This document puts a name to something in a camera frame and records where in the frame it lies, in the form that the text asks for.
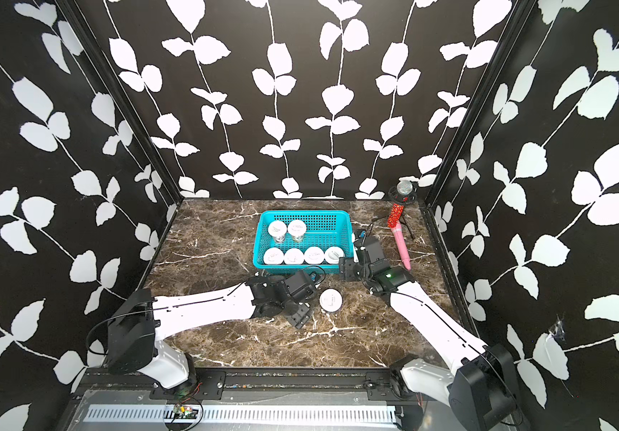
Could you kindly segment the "white yogurt cup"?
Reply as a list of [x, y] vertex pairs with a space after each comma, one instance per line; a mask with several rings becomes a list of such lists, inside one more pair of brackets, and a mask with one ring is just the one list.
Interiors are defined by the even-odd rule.
[[263, 262], [267, 266], [284, 264], [284, 251], [276, 247], [269, 248], [264, 252]]
[[291, 248], [284, 253], [283, 263], [290, 266], [300, 266], [305, 263], [304, 252], [298, 248]]
[[342, 308], [343, 296], [336, 289], [326, 289], [319, 297], [319, 305], [327, 314], [334, 314]]
[[304, 260], [309, 265], [322, 265], [325, 261], [325, 252], [318, 246], [309, 247], [304, 252]]
[[338, 265], [341, 258], [345, 257], [345, 252], [337, 246], [329, 247], [325, 253], [325, 262], [329, 265]]
[[273, 220], [269, 224], [267, 231], [277, 244], [282, 244], [288, 233], [287, 226], [282, 220]]
[[292, 220], [287, 225], [287, 233], [291, 236], [294, 242], [302, 242], [307, 233], [308, 227], [306, 223], [300, 219]]

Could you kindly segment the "teal plastic basket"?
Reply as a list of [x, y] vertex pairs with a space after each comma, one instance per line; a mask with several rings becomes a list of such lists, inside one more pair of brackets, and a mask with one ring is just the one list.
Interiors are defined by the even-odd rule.
[[[294, 242], [287, 233], [285, 241], [277, 244], [267, 229], [273, 220], [282, 220], [286, 226], [295, 219], [304, 221], [308, 227], [307, 233], [302, 242]], [[291, 248], [298, 248], [305, 252], [307, 248], [318, 246], [323, 251], [329, 247], [337, 246], [345, 252], [345, 258], [354, 256], [354, 233], [349, 214], [340, 210], [272, 210], [262, 213], [257, 226], [257, 236], [255, 237], [254, 265], [257, 269], [266, 271], [269, 274], [293, 274], [305, 267], [319, 266], [327, 274], [337, 274], [338, 265], [329, 265], [325, 261], [322, 265], [309, 265], [306, 262], [300, 266], [290, 265], [264, 265], [264, 252], [269, 248], [276, 247], [284, 251]]]

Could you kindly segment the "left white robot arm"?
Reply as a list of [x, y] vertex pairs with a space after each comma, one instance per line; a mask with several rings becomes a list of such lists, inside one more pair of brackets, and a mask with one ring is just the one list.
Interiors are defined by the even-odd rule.
[[97, 330], [106, 328], [103, 368], [112, 375], [146, 375], [165, 391], [196, 384], [192, 360], [166, 339], [224, 321], [285, 317], [300, 329], [309, 320], [309, 298], [327, 273], [318, 266], [291, 276], [258, 276], [232, 287], [189, 296], [153, 296], [147, 288], [131, 294], [112, 315], [89, 330], [88, 350]]

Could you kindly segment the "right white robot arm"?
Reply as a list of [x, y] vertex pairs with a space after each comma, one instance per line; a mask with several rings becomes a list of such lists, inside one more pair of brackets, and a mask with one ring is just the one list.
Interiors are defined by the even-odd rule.
[[449, 406], [467, 430], [491, 430], [521, 410], [518, 372], [501, 345], [488, 346], [429, 298], [414, 276], [388, 262], [379, 239], [354, 241], [354, 256], [339, 260], [346, 281], [361, 281], [373, 296], [414, 326], [447, 366], [411, 360], [399, 369], [406, 388]]

